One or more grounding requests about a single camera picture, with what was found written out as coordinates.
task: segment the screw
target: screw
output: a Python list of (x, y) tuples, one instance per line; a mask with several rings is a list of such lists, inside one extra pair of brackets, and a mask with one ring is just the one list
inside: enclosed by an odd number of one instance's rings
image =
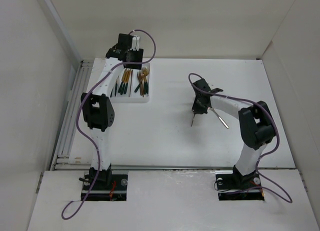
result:
[(253, 182), (254, 182), (256, 185), (261, 184), (260, 178), (258, 178), (258, 177), (255, 177), (255, 178), (253, 179)]
[(127, 184), (128, 184), (128, 180), (126, 180), (125, 178), (121, 180), (122, 186), (127, 186)]
[(216, 180), (216, 183), (217, 183), (218, 185), (223, 185), (223, 184), (224, 184), (223, 179), (222, 179), (221, 177), (219, 177), (219, 178)]

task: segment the white platform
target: white platform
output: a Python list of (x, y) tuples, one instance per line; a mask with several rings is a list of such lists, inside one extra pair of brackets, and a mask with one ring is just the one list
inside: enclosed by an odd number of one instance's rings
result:
[[(97, 82), (104, 63), (104, 59), (95, 59), (88, 90)], [(194, 72), (205, 78), (212, 88), (223, 89), (225, 94), (265, 101), (279, 129), (281, 142), (279, 150), (265, 157), (260, 167), (295, 167), (261, 60), (154, 59), (150, 71), (148, 103), (113, 104), (112, 164), (217, 168), (232, 167), (237, 162), (243, 141), (235, 118), (218, 111), (230, 126), (226, 129), (213, 113), (196, 115), (191, 127), (195, 94), (188, 74)], [(90, 133), (82, 116), (80, 127)], [(275, 143), (274, 138), (265, 152)], [(93, 150), (93, 145), (76, 131), (69, 163), (90, 164)]]
[(318, 231), (299, 172), (262, 172), (290, 193), (292, 204), (267, 191), (265, 201), (218, 201), (214, 171), (130, 171), (127, 201), (86, 201), (64, 221), (64, 206), (80, 200), (84, 172), (46, 171), (28, 231)]

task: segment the white wall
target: white wall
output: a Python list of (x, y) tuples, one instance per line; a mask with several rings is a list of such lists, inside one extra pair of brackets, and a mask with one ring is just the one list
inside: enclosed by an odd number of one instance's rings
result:
[(262, 57), (320, 224), (320, 0), (296, 0)]
[(71, 63), (36, 0), (0, 0), (0, 230), (28, 227)]
[[(159, 58), (260, 58), (294, 0), (52, 0), (80, 55), (149, 31)], [(152, 43), (142, 37), (147, 56)]]

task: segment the green handle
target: green handle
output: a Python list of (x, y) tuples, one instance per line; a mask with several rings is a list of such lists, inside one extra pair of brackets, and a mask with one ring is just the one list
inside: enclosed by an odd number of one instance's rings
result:
[(145, 82), (145, 87), (146, 87), (146, 93), (149, 94), (149, 84), (148, 82)]
[(144, 95), (147, 94), (147, 83), (146, 82), (143, 84), (143, 94)]
[(124, 85), (124, 82), (121, 82), (120, 84), (120, 87), (119, 87), (119, 90), (118, 90), (118, 93), (120, 94), (121, 93), (121, 90), (122, 90), (122, 86)]
[(124, 91), (125, 91), (125, 84), (122, 85), (121, 90), (120, 90), (120, 94), (123, 95)]
[(138, 92), (139, 88), (140, 88), (140, 83), (139, 83), (138, 86), (135, 88), (134, 92), (135, 92), (135, 93)]
[(114, 96), (117, 96), (117, 88), (118, 88), (118, 84), (115, 84), (115, 88), (114, 88)]
[(126, 84), (125, 84), (124, 92), (123, 92), (124, 94), (126, 94), (126, 93), (127, 93), (127, 89), (128, 89), (128, 83), (126, 83)]

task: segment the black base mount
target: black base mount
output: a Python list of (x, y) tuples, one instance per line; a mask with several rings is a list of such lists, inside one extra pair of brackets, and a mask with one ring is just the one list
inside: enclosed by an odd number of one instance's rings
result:
[(246, 190), (253, 187), (259, 187), (260, 176), (256, 172), (249, 175), (241, 176), (235, 172), (237, 170), (233, 167), (233, 173), (217, 173), (215, 175), (215, 188), (219, 192), (218, 198), (220, 201), (239, 201), (239, 200), (265, 200), (262, 188), (255, 188), (249, 191), (231, 194), (235, 191)]
[[(83, 200), (87, 194), (96, 173), (97, 170), (91, 167), (89, 173), (84, 175), (84, 178), (79, 178), (79, 180), (83, 182), (81, 200)], [(127, 185), (127, 174), (112, 174), (111, 168), (108, 168), (108, 170), (101, 170), (86, 200), (126, 201)]]

